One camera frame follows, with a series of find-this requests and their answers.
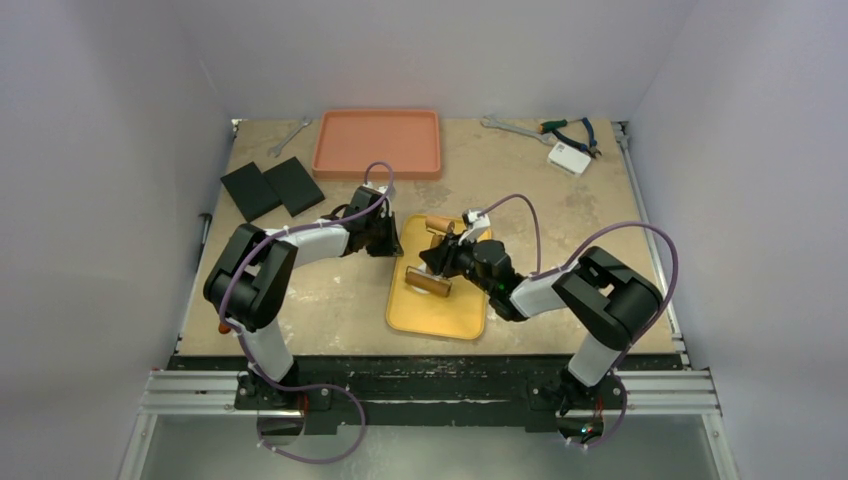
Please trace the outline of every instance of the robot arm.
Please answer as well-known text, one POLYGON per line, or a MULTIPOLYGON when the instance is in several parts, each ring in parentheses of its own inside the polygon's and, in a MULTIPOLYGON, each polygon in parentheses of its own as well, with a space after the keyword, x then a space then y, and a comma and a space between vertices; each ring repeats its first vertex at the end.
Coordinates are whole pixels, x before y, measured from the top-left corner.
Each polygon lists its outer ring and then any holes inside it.
MULTIPOLYGON (((378 202, 384 191, 384 188, 375 190, 360 186, 349 204, 338 207, 318 223, 337 220, 335 213, 341 210, 342 218, 352 216, 378 202)), ((203 296, 216 310, 220 309, 234 272, 248 253, 266 237, 278 232, 280 230, 263 230, 247 223, 236 229, 203 287, 203 296)), ((273 380, 281 381, 294 365, 279 323, 275 321, 283 306, 292 270, 322 258, 343 257, 362 248, 372 257, 403 254, 390 201, 368 215, 341 225, 279 237, 255 257, 251 266, 258 270, 245 272, 239 278, 227 306, 227 317, 242 327, 241 335, 247 348, 273 380)))
POLYGON ((477 241, 489 226, 486 215, 469 211, 463 221, 464 232, 445 232, 441 243, 419 256, 434 275, 461 275, 486 292, 504 320, 570 308, 589 334, 563 370, 564 389, 595 387, 662 302, 653 284, 600 247, 589 248, 569 271, 527 278, 513 269, 502 242, 477 241), (601 292, 608 287, 608 294, 601 292))

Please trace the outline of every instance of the white wall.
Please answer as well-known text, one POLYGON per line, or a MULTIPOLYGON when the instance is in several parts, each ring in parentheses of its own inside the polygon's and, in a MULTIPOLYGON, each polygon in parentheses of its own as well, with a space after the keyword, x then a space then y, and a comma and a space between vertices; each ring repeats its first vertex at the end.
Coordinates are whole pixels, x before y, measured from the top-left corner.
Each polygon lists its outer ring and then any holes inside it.
POLYGON ((235 118, 635 110, 695 0, 174 0, 235 118))
POLYGON ((744 478, 848 477, 848 4, 701 1, 632 118, 744 478))
POLYGON ((4 2, 0 465, 113 478, 231 128, 159 1, 4 2))

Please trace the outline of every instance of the pliers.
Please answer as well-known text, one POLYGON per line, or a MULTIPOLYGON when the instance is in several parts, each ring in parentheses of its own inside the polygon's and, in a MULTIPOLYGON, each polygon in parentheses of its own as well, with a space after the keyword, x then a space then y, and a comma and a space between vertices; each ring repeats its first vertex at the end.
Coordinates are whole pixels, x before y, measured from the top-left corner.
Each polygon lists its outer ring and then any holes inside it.
POLYGON ((601 155, 601 151, 598 150, 598 141, 595 140, 595 130, 592 128, 592 124, 589 123, 589 119, 583 117, 580 119, 583 122, 583 126, 586 127, 586 131, 589 133, 589 144, 580 143, 576 140, 572 140, 557 130, 558 128, 564 127, 568 125, 568 120, 559 120, 554 122, 545 122, 539 125, 539 133, 548 133, 551 132, 554 134, 557 139, 568 145, 569 147, 581 151, 586 155, 589 155, 592 158, 597 158, 598 155, 601 155))

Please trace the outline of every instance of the metal frame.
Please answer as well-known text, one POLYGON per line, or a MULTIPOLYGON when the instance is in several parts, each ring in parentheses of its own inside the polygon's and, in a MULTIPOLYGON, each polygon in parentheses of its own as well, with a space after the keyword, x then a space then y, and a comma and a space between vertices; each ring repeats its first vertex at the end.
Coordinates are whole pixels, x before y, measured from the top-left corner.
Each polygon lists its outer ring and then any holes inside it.
MULTIPOLYGON (((298 410, 236 410, 238 372, 156 371, 150 374, 139 415, 235 415, 300 418, 298 410)), ((719 412, 712 378, 706 371, 623 371, 628 415, 712 415, 719 412)), ((381 403, 364 400, 363 403, 381 403)), ((413 400, 409 403, 425 403, 413 400)), ((619 410, 605 410, 615 415, 619 410)), ((591 416, 572 410, 566 416, 591 416)))
MULTIPOLYGON (((573 425, 555 415, 562 398, 558 390, 560 375, 572 357, 300 355, 296 358, 297 372, 289 381, 299 385, 331 383, 348 388, 367 406, 371 425, 513 426, 523 427, 527 432, 555 432, 573 425)), ((680 357, 674 354, 631 356, 620 365, 620 371, 628 373, 654 372, 634 374, 647 375, 645 378, 664 378, 666 372, 677 373, 684 368, 680 357)), ((180 378, 182 372, 245 372, 247 364, 243 357, 174 356, 168 370, 180 378)), ((232 387, 239 392, 232 404, 228 396, 230 387, 197 381, 197 376, 190 378, 192 382, 184 387, 185 392, 201 392, 205 402, 218 407, 213 408, 215 412, 221 411, 221 405, 232 405, 235 410, 277 411, 285 415, 286 409, 301 406, 301 399, 280 395, 263 387, 263 383, 257 386, 254 379, 244 374, 239 375, 239 386, 232 387)), ((173 383, 167 380, 151 383, 150 390, 171 394, 175 390, 169 385, 173 383)), ((606 403, 605 411, 620 408, 616 387, 612 379, 598 385, 598 394, 606 403)), ((710 387, 708 381, 701 387, 706 391, 710 387)), ((359 422, 357 410, 341 396, 318 390, 307 391, 306 395, 310 406, 306 434, 334 434, 338 425, 359 422)), ((594 407, 591 399, 578 397, 573 401, 572 410, 594 407)))
MULTIPOLYGON (((237 132, 238 121, 233 122, 237 132)), ((633 169, 626 123, 613 123, 616 140, 622 152, 633 195, 642 221, 648 215, 633 169)), ((663 291, 668 288, 659 250, 653 235, 646 232, 654 273, 663 291)), ((628 415, 699 415, 707 434, 710 453, 716 471, 722 480, 737 480, 738 472, 727 443, 721 410, 712 377, 708 371, 693 371, 689 367, 686 345, 672 305, 668 307, 672 340, 680 355, 684 371, 620 371, 618 372, 629 393, 628 415)), ((145 457, 159 416, 236 415, 299 418, 297 410, 236 410, 238 372, 230 371, 154 371, 150 374, 142 396, 141 407, 124 458, 119 479, 138 479, 142 474, 145 457)), ((612 415, 618 410, 607 410, 612 415)), ((588 411, 573 410, 566 416, 585 416, 588 411)))

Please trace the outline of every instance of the blue pliers handle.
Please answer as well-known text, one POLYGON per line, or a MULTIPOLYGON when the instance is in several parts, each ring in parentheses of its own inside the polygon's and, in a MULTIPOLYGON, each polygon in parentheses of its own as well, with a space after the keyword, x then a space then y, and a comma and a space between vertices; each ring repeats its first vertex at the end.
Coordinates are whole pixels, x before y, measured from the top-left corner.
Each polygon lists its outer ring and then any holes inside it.
POLYGON ((592 158, 596 158, 598 155, 601 154, 601 151, 598 150, 598 141, 595 140, 595 129, 592 128, 592 124, 589 123, 588 118, 583 117, 583 118, 580 119, 580 121, 583 122, 583 126, 586 127, 586 131, 589 133, 589 144, 588 145, 585 144, 585 143, 580 143, 576 140, 572 140, 572 139, 566 137, 565 135, 560 133, 559 130, 557 130, 557 129, 551 130, 551 133, 553 133, 554 136, 557 137, 557 139, 560 142, 568 145, 571 148, 579 150, 579 151, 589 155, 592 158))

